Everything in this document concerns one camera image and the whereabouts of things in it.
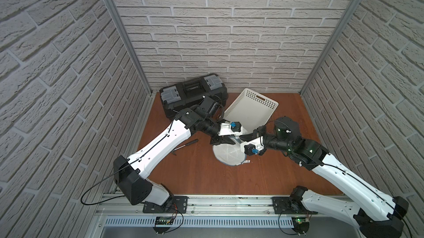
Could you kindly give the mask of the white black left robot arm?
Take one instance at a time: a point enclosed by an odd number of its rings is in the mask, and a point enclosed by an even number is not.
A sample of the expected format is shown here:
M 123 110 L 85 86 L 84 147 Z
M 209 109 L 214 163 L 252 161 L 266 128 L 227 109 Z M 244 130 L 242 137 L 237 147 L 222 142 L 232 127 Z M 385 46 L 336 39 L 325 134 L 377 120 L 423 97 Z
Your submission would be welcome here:
M 240 122 L 214 120 L 218 108 L 215 100 L 206 97 L 200 104 L 180 110 L 171 124 L 147 146 L 129 157 L 120 155 L 114 160 L 114 181 L 130 204 L 171 204 L 167 188 L 150 181 L 149 176 L 162 159 L 193 134 L 202 132 L 211 137 L 211 145 L 219 145 L 235 144 L 232 137 L 248 133 Z

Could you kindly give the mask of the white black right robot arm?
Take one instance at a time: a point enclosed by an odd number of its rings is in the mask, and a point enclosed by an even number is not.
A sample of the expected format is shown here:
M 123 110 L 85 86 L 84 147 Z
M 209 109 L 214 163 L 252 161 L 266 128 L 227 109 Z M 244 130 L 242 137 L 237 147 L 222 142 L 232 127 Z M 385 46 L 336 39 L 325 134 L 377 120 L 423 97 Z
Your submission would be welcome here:
M 283 153 L 298 166 L 326 179 L 350 198 L 349 202 L 325 197 L 306 187 L 297 186 L 289 196 L 289 209 L 304 209 L 338 219 L 357 228 L 367 238 L 399 238 L 409 203 L 400 196 L 392 197 L 343 165 L 323 145 L 301 136 L 299 124 L 289 117 L 274 121 L 274 132 L 266 126 L 253 132 L 253 139 L 242 146 L 247 155 L 263 155 L 270 149 Z

